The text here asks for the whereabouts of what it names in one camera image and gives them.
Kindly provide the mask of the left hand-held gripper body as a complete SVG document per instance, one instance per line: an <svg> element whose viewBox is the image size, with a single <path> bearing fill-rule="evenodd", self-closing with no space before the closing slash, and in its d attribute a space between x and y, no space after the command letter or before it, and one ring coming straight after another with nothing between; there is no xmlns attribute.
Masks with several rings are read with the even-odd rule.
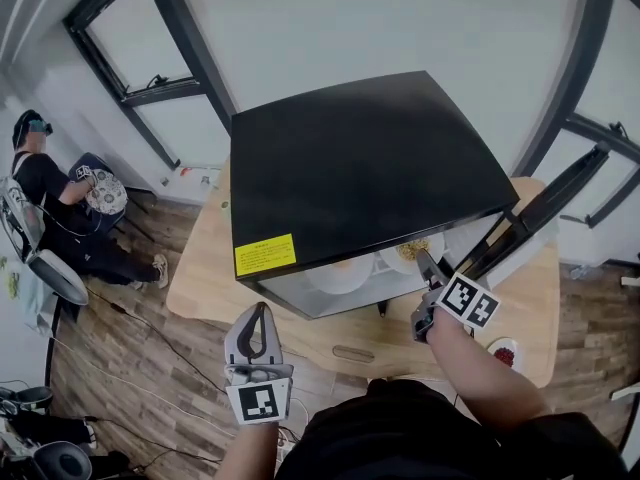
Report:
<svg viewBox="0 0 640 480"><path fill-rule="evenodd" d="M289 415L294 367L284 362L271 309L267 305L265 310L267 350L257 360L247 360L238 353L236 322L240 316L224 340L225 391L235 417L241 425L283 421ZM251 345L259 348L258 333L253 335Z"/></svg>

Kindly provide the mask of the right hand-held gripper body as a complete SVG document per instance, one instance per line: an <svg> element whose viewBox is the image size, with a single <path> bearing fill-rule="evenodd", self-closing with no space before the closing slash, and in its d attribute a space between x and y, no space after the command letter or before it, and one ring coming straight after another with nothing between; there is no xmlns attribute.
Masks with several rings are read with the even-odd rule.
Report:
<svg viewBox="0 0 640 480"><path fill-rule="evenodd" d="M426 342L426 335L433 326L434 311L437 307L464 326L479 331L488 325L500 305L500 299L493 293L456 273L445 286L422 295L417 309L411 314L412 337L416 342Z"/></svg>

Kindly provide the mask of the pile of oat flakes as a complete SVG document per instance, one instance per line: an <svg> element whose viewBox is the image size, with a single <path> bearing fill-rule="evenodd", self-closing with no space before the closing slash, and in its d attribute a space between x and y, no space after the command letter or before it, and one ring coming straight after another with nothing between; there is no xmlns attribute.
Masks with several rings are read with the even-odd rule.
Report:
<svg viewBox="0 0 640 480"><path fill-rule="evenodd" d="M397 254L405 261L415 261L417 253L420 250L428 251L430 249L430 240L428 238L415 239L395 247Z"/></svg>

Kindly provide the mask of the white plate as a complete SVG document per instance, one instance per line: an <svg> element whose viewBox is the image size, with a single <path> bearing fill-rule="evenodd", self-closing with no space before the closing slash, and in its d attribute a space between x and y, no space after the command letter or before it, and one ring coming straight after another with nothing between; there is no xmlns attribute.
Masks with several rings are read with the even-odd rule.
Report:
<svg viewBox="0 0 640 480"><path fill-rule="evenodd" d="M430 249L428 250L428 252L431 254L431 256L436 261L441 260L446 249L444 234L436 233L424 238L428 238L430 240ZM419 274L420 271L419 271L416 260L415 261L403 260L397 254L395 247L396 246L386 248L379 252L380 256L387 263L387 265L393 270L401 274L405 274L405 275Z"/></svg>
<svg viewBox="0 0 640 480"><path fill-rule="evenodd" d="M355 260L358 267L353 270L337 270L331 267L332 264L329 264L306 270L305 275L315 288L325 293L342 295L353 292L370 277L374 266L374 256L368 254L349 260Z"/></svg>
<svg viewBox="0 0 640 480"><path fill-rule="evenodd" d="M488 351L492 356L494 356L493 352L496 349L500 348L500 347L507 347L507 348L512 349L515 352L515 363L514 363L514 366L511 369L516 371L516 372L521 373L522 372L522 368L523 368L523 349L522 349L522 347L514 339L503 337L503 338L499 338L499 339L495 340L488 347Z"/></svg>

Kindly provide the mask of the black mini fridge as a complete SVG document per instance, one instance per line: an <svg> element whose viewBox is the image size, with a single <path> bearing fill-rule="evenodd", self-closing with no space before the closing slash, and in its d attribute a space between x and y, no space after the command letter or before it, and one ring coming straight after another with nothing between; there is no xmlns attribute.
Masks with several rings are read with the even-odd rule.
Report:
<svg viewBox="0 0 640 480"><path fill-rule="evenodd" d="M609 156L600 143L522 204L488 146L423 71L344 83L236 114L230 218L238 282L307 319L425 289L379 252L443 233L442 258L492 289L537 254ZM372 254L357 290L306 270Z"/></svg>

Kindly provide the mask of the person's left forearm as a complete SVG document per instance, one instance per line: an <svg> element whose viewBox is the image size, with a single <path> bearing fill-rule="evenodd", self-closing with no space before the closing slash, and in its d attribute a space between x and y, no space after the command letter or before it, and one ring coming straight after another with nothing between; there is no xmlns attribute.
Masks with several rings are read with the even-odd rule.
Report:
<svg viewBox="0 0 640 480"><path fill-rule="evenodd" d="M242 426L214 480L273 480L279 439L275 422Z"/></svg>

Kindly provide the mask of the person's right forearm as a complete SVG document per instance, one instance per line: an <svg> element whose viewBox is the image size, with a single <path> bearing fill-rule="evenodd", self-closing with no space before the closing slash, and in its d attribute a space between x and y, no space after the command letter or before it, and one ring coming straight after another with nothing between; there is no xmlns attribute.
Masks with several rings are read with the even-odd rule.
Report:
<svg viewBox="0 0 640 480"><path fill-rule="evenodd" d="M441 308L426 334L437 364L480 424L497 434L552 413L540 390L484 349Z"/></svg>

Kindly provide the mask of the person's black clothing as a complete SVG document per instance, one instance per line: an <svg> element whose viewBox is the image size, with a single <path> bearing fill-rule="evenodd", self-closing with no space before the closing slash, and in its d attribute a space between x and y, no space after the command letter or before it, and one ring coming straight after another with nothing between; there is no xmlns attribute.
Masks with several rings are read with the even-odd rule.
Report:
<svg viewBox="0 0 640 480"><path fill-rule="evenodd" d="M418 381L373 381L317 413L274 480L630 480L581 413L497 433Z"/></svg>

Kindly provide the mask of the patterned round cushion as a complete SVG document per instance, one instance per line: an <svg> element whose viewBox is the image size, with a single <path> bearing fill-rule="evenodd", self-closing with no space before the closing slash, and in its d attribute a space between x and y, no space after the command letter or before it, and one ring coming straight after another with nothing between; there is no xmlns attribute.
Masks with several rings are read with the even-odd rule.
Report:
<svg viewBox="0 0 640 480"><path fill-rule="evenodd" d="M113 173L104 169L94 169L92 173L96 184L86 196L88 205L104 215L123 212L128 202L124 185Z"/></svg>

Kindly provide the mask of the table with white cloth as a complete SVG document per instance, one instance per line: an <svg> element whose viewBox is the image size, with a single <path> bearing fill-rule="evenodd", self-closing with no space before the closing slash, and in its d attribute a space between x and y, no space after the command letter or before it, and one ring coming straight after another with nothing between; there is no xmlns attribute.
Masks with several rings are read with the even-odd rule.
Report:
<svg viewBox="0 0 640 480"><path fill-rule="evenodd" d="M8 297L24 324L39 335L54 335L58 297L26 265L0 255L0 293Z"/></svg>

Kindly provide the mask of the black framed window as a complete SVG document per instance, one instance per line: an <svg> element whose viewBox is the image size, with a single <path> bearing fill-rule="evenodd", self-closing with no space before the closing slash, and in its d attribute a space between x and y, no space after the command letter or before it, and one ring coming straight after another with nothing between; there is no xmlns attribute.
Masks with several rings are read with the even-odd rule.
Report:
<svg viewBox="0 0 640 480"><path fill-rule="evenodd" d="M170 170L220 170L236 107L187 0L80 0L72 42Z"/></svg>
<svg viewBox="0 0 640 480"><path fill-rule="evenodd" d="M640 0L629 0L640 10ZM640 144L632 141L620 122L604 126L581 115L578 103L596 66L604 43L614 0L580 0L579 20L573 44L540 124L514 169L517 176L530 176L542 163L558 133L572 132L609 149L637 165L636 171L592 215L584 219L565 215L565 220L580 222L593 229L613 213L640 186Z"/></svg>

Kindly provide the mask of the blue chair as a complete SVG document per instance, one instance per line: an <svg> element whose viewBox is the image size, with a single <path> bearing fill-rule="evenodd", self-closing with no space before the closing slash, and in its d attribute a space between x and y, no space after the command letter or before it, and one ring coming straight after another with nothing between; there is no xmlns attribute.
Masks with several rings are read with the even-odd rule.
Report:
<svg viewBox="0 0 640 480"><path fill-rule="evenodd" d="M104 169L114 174L113 170L99 156L93 153L83 154L79 160L71 167L68 176L73 181L79 181L87 177L88 173L92 173L94 169ZM116 227L123 219L126 208L123 212L116 215L104 215L91 208L85 198L79 203L85 215L90 219L94 226L103 233L108 233Z"/></svg>

